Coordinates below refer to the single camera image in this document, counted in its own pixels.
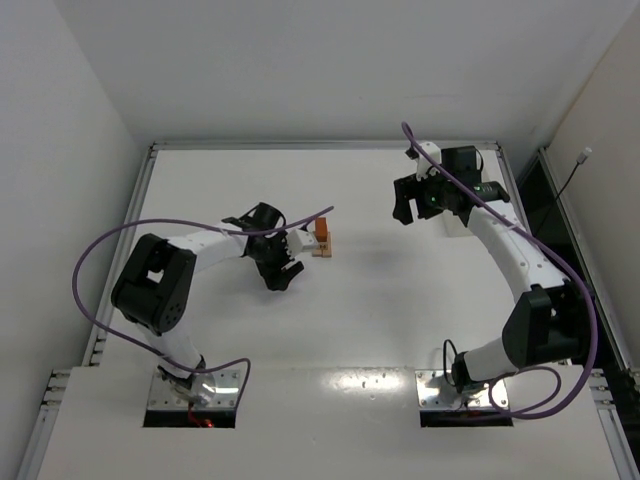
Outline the white perforated box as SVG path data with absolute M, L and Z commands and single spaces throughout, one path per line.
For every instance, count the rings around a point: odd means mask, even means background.
M 473 233 L 462 223 L 461 219 L 450 211 L 445 211 L 442 216 L 448 237 L 460 238 L 473 235 Z

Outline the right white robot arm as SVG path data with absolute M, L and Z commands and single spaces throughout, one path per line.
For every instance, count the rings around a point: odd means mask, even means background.
M 457 217 L 496 262 L 515 301 L 496 340 L 456 354 L 452 385 L 462 392 L 526 367 L 584 355 L 591 339 L 584 295 L 526 239 L 505 188 L 483 181 L 477 149 L 430 144 L 427 151 L 432 162 L 413 147 L 406 150 L 416 171 L 393 183 L 393 218 L 409 225 L 445 212 Z

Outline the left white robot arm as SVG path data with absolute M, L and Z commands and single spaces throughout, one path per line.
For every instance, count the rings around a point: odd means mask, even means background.
M 270 291 L 284 291 L 304 269 L 296 257 L 317 247 L 305 227 L 279 231 L 284 215 L 259 203 L 240 217 L 227 217 L 213 230 L 137 241 L 111 293 L 112 305 L 138 326 L 160 352 L 158 370 L 175 394 L 205 405 L 216 394 L 214 376 L 190 339 L 182 319 L 196 273 L 228 259 L 249 258 Z

